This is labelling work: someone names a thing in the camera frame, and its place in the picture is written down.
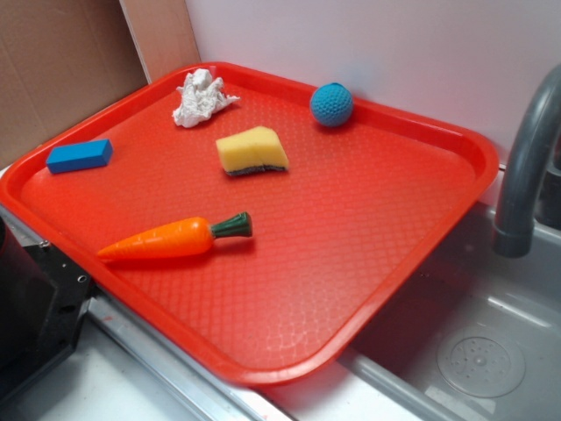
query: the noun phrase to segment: sink drain cover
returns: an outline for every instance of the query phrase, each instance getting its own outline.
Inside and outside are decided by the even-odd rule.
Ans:
[[[521,383],[525,371],[524,357],[513,341],[478,326],[444,338],[437,362],[451,386],[476,397],[506,395]]]

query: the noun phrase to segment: orange carrot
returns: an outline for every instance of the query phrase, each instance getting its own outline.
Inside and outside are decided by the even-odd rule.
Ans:
[[[235,236],[252,236],[252,219],[247,212],[215,225],[205,218],[162,225],[107,246],[97,256],[105,260],[189,256],[208,251],[215,239]]]

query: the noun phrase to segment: faucet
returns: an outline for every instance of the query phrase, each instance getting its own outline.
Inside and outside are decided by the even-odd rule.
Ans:
[[[526,255],[534,218],[561,229],[561,64],[534,94],[508,157],[493,224],[493,249]]]

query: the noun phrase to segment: sink basin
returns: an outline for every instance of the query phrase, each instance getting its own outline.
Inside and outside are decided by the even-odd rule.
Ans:
[[[561,239],[538,226],[529,255],[502,258],[492,217],[478,203],[352,348],[434,419],[558,420]]]

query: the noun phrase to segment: textured ball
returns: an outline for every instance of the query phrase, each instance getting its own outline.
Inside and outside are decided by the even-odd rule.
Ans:
[[[320,125],[337,127],[352,114],[351,92],[339,83],[323,85],[312,95],[309,108]]]

